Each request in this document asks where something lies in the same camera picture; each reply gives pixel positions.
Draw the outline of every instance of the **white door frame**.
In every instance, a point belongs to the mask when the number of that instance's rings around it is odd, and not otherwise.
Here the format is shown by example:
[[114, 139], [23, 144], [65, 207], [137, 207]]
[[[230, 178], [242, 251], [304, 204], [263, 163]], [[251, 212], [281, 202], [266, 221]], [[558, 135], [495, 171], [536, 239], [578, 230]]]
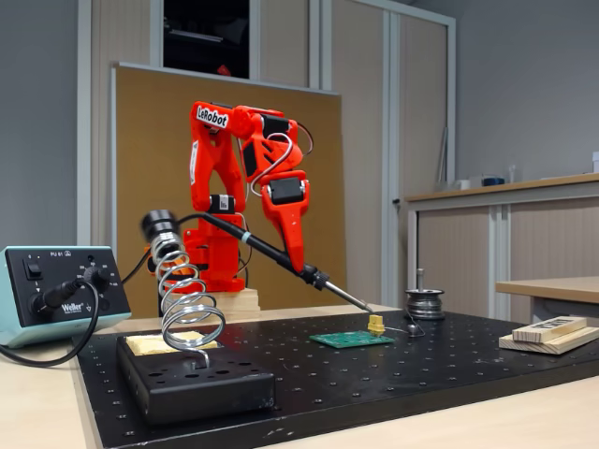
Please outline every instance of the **white door frame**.
[[92, 0], [77, 2], [77, 244], [92, 243]]

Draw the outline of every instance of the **yellow sponge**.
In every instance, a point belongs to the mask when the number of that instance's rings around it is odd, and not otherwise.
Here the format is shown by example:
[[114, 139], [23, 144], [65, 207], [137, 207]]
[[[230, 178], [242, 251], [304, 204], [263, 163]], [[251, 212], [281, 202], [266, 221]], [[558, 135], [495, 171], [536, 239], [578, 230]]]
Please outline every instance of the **yellow sponge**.
[[[195, 330], [191, 330], [188, 332], [178, 332], [174, 334], [175, 337], [179, 337], [180, 339], [199, 339], [203, 337], [202, 334], [196, 332]], [[131, 348], [131, 351], [134, 355], [150, 355], [150, 354], [164, 354], [164, 353], [176, 353], [177, 350], [168, 346], [161, 334], [153, 334], [153, 335], [134, 335], [126, 338], [126, 342]], [[211, 341], [208, 344], [200, 346], [198, 349], [211, 349], [218, 348], [218, 343], [216, 341]]]

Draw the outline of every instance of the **black tray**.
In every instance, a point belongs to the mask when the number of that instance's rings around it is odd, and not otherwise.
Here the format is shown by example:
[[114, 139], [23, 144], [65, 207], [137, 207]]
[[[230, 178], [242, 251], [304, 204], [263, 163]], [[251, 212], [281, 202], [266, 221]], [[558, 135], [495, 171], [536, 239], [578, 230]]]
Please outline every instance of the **black tray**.
[[[399, 311], [381, 314], [386, 326], [408, 323]], [[134, 333], [93, 336], [79, 361], [101, 443], [258, 447], [599, 374], [599, 340], [565, 355], [500, 350], [497, 339], [522, 325], [456, 313], [420, 322], [422, 338], [389, 330], [395, 344], [337, 350], [308, 339], [367, 323], [361, 313], [227, 325], [219, 341], [274, 373], [275, 407], [163, 427], [144, 422], [116, 364], [117, 337]]]

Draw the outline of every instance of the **metal spiral spring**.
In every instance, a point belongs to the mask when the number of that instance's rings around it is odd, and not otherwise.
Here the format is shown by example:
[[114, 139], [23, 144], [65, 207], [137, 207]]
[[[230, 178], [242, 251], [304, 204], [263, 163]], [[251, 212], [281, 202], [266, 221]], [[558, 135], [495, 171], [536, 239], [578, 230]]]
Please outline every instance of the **metal spiral spring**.
[[[172, 232], [159, 234], [152, 240], [151, 251], [153, 262], [156, 265], [155, 275], [158, 279], [158, 295], [161, 297], [162, 336], [171, 348], [203, 354], [206, 367], [208, 367], [210, 365], [208, 354], [198, 349], [198, 347], [210, 343], [220, 335], [225, 327], [225, 316], [216, 308], [216, 299], [206, 293], [206, 283], [199, 279], [199, 269], [189, 263], [189, 254], [185, 251], [183, 242], [177, 234]], [[184, 268], [191, 269], [194, 272], [193, 276], [176, 281], [168, 289], [165, 289], [169, 276]], [[194, 283], [202, 286], [201, 292], [188, 293], [178, 298], [172, 297], [175, 290], [188, 287]], [[203, 298], [209, 298], [212, 305], [199, 304], [198, 302]], [[188, 315], [197, 315], [199, 313], [201, 313], [200, 316], [185, 318]], [[175, 323], [184, 325], [198, 323], [209, 315], [217, 316], [220, 319], [220, 324], [211, 334], [198, 339], [181, 339], [169, 331], [169, 328]]]

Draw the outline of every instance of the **solder wire spool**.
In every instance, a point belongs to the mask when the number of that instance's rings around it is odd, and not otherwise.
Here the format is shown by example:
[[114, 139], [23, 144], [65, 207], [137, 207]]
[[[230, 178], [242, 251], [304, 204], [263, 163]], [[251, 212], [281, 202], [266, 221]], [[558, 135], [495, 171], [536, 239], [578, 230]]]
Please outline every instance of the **solder wire spool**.
[[408, 296], [405, 303], [406, 318], [412, 315], [417, 320], [445, 319], [443, 304], [439, 298], [444, 291], [424, 288], [424, 269], [416, 271], [416, 288], [406, 290], [405, 293]]

